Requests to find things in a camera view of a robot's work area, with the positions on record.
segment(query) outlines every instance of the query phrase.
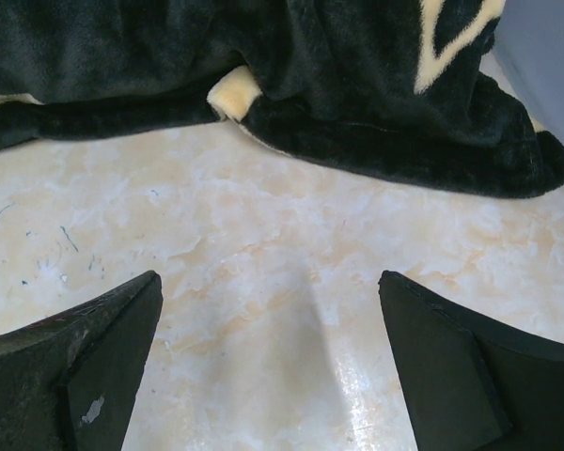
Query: marble floor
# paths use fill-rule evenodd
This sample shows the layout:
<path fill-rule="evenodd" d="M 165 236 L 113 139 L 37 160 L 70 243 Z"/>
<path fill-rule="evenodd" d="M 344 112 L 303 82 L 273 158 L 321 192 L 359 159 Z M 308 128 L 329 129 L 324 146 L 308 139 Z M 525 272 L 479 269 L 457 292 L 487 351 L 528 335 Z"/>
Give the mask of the marble floor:
<path fill-rule="evenodd" d="M 146 270 L 164 310 L 125 451 L 415 450 L 382 271 L 564 342 L 564 188 L 401 186 L 229 123 L 0 153 L 0 334 Z"/>

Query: fluffy blanket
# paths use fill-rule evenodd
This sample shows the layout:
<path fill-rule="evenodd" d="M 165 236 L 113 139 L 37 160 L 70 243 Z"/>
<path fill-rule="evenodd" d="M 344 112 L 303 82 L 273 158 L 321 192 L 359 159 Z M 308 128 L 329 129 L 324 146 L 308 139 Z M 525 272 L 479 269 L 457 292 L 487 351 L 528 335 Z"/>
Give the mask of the fluffy blanket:
<path fill-rule="evenodd" d="M 564 147 L 478 70 L 504 2 L 0 0 L 0 149 L 229 118 L 365 176 L 544 194 Z"/>

